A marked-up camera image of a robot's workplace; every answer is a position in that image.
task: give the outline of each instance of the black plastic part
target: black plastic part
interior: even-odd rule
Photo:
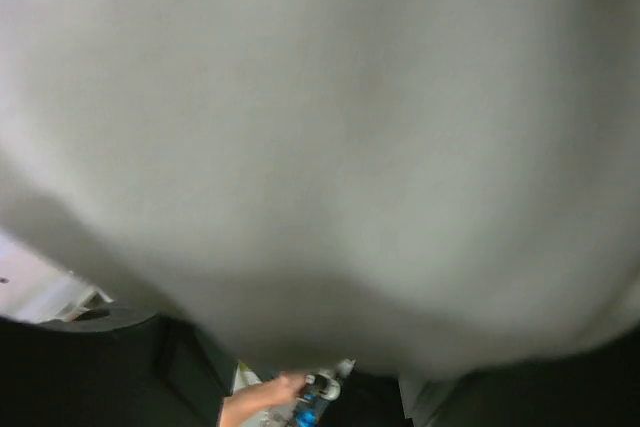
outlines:
[[[0,318],[0,339],[3,427],[214,427],[236,365],[191,325],[119,305]]]

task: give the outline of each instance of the white fabric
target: white fabric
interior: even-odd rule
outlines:
[[[246,361],[640,314],[640,0],[0,0],[0,221]]]

